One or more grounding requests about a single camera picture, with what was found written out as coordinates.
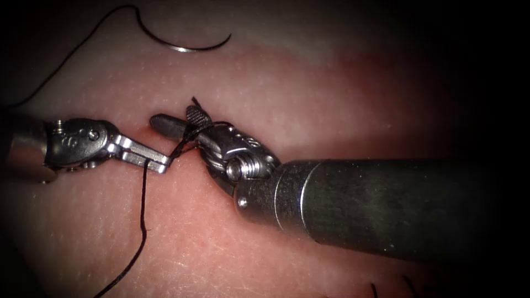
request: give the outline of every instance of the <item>needle driver jaw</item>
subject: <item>needle driver jaw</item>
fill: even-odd
[[[208,113],[195,105],[186,109],[188,121],[157,114],[150,119],[151,127],[168,139],[189,139],[198,143],[201,157],[217,184],[230,196],[242,179],[266,179],[279,159],[267,147],[227,122],[212,122]]]

